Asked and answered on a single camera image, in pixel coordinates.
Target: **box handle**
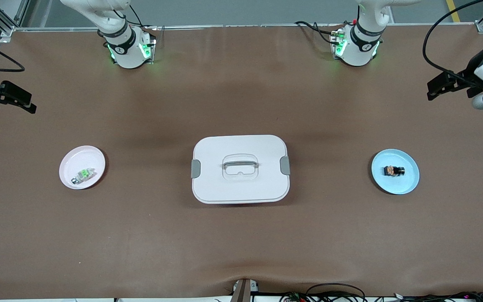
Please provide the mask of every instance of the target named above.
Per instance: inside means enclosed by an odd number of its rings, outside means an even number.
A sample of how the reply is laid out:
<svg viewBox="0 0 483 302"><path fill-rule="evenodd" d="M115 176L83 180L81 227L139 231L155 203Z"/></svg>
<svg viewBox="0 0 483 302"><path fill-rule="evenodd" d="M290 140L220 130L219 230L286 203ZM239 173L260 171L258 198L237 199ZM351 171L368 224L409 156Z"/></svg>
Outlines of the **box handle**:
<svg viewBox="0 0 483 302"><path fill-rule="evenodd" d="M280 172L285 175L290 175L290 160L288 156L283 156L280 158Z"/></svg>
<svg viewBox="0 0 483 302"><path fill-rule="evenodd" d="M258 163L253 161L234 161L223 163L223 169L231 166L253 166L256 168L258 167Z"/></svg>
<svg viewBox="0 0 483 302"><path fill-rule="evenodd" d="M199 160L191 161L191 178L201 176L201 162Z"/></svg>

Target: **box lid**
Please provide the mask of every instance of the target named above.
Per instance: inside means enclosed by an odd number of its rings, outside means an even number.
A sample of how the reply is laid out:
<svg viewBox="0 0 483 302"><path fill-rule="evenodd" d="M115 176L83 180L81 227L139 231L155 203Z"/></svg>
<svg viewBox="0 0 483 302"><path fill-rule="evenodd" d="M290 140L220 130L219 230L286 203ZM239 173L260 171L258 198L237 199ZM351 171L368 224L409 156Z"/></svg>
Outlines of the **box lid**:
<svg viewBox="0 0 483 302"><path fill-rule="evenodd" d="M193 151L193 194L203 203L278 201L289 175L286 144L274 135L213 136Z"/></svg>

